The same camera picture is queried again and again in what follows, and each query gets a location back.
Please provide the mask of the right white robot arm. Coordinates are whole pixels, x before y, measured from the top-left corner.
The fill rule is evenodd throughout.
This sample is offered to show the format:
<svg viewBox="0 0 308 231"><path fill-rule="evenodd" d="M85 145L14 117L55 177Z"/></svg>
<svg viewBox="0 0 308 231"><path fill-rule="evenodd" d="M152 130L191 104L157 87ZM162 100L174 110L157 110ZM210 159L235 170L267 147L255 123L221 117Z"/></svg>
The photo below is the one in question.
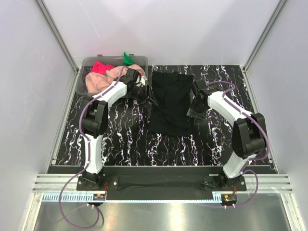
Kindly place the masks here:
<svg viewBox="0 0 308 231"><path fill-rule="evenodd" d="M264 116L249 112L236 104L227 96L226 91L216 87L218 83L220 81L194 81L191 109L197 115L213 109L232 127L232 154L219 174L204 183L208 189L229 191L235 187L250 163L268 157L269 139Z"/></svg>

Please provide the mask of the black t shirt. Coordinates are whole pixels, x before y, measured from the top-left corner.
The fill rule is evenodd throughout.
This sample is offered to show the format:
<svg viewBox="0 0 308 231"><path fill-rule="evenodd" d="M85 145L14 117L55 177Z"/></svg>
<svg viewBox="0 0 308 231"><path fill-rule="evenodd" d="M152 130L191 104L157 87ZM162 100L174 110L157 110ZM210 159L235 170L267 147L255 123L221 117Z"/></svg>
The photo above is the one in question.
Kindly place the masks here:
<svg viewBox="0 0 308 231"><path fill-rule="evenodd" d="M152 72L152 91L156 105L151 109L150 132L180 137L191 135L194 119L187 113L191 106L192 84L192 75Z"/></svg>

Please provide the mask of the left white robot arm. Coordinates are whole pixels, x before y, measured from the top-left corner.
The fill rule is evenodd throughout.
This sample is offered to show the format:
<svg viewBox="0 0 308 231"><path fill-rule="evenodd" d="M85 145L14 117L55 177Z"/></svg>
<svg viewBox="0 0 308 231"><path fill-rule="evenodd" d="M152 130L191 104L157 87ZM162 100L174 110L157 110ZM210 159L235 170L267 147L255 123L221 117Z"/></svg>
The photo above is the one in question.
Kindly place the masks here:
<svg viewBox="0 0 308 231"><path fill-rule="evenodd" d="M116 77L112 84L83 101L84 108L79 119L79 132L85 143L85 165L78 173L78 187L85 186L95 191L107 183L103 175L102 139L108 128L109 108L119 99L130 96L146 102L152 98L148 78L135 69L124 66L125 74Z"/></svg>

